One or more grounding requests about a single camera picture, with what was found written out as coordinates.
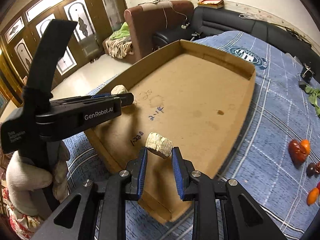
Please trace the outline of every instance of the black leather sofa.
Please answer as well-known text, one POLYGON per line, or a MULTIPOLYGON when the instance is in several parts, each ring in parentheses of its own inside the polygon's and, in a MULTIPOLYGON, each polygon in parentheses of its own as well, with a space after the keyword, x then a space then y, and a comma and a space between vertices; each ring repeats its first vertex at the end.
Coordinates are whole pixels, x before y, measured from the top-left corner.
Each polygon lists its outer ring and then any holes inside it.
POLYGON ((297 56, 302 63, 311 67, 315 79, 320 83, 320 57, 308 43, 300 41, 278 26, 264 21, 241 19, 239 15, 240 13, 223 8, 196 7, 188 28, 182 29, 181 26, 177 26, 175 29, 158 31, 152 37, 153 44, 155 48, 161 48, 180 39, 191 40, 195 32, 201 33, 200 38, 204 38, 225 31, 243 31, 284 53, 297 56))

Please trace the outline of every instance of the wooden door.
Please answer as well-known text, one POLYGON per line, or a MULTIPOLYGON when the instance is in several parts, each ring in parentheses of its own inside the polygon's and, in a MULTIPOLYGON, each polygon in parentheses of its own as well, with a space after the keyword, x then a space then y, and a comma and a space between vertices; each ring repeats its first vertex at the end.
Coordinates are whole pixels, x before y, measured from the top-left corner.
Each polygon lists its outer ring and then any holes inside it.
POLYGON ((25 26, 6 45, 8 55, 22 79, 28 76, 35 52, 33 48, 36 46, 36 41, 30 39, 31 36, 31 32, 25 26))
POLYGON ((90 62, 102 52, 97 33, 98 23, 93 19, 95 15, 89 9, 90 6, 90 0, 64 0, 58 5, 63 19, 78 22, 71 40, 74 47, 77 47, 77 53, 84 59, 81 65, 90 62))
POLYGON ((126 5, 124 0, 91 0, 93 14, 99 15, 101 36, 106 39, 121 28, 124 23, 124 11, 126 5))
MULTIPOLYGON (((28 27, 32 34, 32 38, 34 39, 34 41, 36 41, 36 45, 39 44, 45 29, 52 19, 62 19, 58 7, 51 8, 50 10, 42 13, 30 22, 28 27)), ((70 40, 65 55, 62 57, 62 59, 59 60, 57 64, 53 81, 53 83, 56 83, 55 85, 61 83, 66 77, 71 75, 79 67, 83 66, 83 62, 85 59, 82 53, 78 53, 78 51, 78 44, 70 40)))

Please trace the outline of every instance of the dark purple fruit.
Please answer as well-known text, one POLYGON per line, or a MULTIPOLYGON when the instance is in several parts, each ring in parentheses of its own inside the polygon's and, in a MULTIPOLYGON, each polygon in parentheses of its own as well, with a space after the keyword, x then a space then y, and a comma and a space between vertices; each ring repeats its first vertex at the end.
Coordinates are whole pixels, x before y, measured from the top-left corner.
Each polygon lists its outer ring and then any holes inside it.
POLYGON ((316 165, 314 163, 310 163, 307 168, 307 176, 311 177, 315 174, 316 165))

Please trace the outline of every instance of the wire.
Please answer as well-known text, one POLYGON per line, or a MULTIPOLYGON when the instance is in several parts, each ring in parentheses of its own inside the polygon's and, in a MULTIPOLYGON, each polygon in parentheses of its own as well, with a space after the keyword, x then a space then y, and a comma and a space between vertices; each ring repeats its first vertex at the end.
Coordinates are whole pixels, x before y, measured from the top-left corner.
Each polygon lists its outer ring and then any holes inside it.
POLYGON ((168 20, 167 20, 167 16, 166 16, 166 14, 165 14, 165 11, 164 11, 163 6, 162 6, 162 9, 163 9, 164 16, 165 16, 165 21, 166 21, 165 28, 167 28, 167 27, 168 27, 168 20))
POLYGON ((171 6, 171 8, 172 8, 173 11, 175 11, 175 12, 178 13, 178 14, 183 15, 183 16, 186 18, 186 20, 188 20, 188 17, 187 17, 185 14, 183 14, 183 13, 177 12, 177 11, 173 8, 173 6, 172 6, 171 3, 170 3, 170 6, 171 6))

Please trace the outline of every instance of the blue gripper pad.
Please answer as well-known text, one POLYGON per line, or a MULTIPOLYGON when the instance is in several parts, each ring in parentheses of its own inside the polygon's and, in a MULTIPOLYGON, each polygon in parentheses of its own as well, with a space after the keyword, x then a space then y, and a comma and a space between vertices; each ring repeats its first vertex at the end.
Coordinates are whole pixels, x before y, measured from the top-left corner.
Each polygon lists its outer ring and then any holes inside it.
POLYGON ((107 96, 111 96, 111 93, 105 93, 105 94, 100 94, 100 95, 94 95, 91 98, 104 98, 107 96))
POLYGON ((172 169, 174 173, 174 178, 176 180, 178 195, 180 196, 180 199, 183 199, 184 198, 183 179, 182 179, 176 151, 174 148, 172 149, 172 169))
POLYGON ((142 163, 139 170, 138 175, 138 198, 141 198, 142 192, 143 192, 143 186, 144 186, 144 179, 146 177, 146 169, 147 169, 147 162, 148 162, 148 150, 147 148, 144 148, 143 157, 142 157, 142 163))

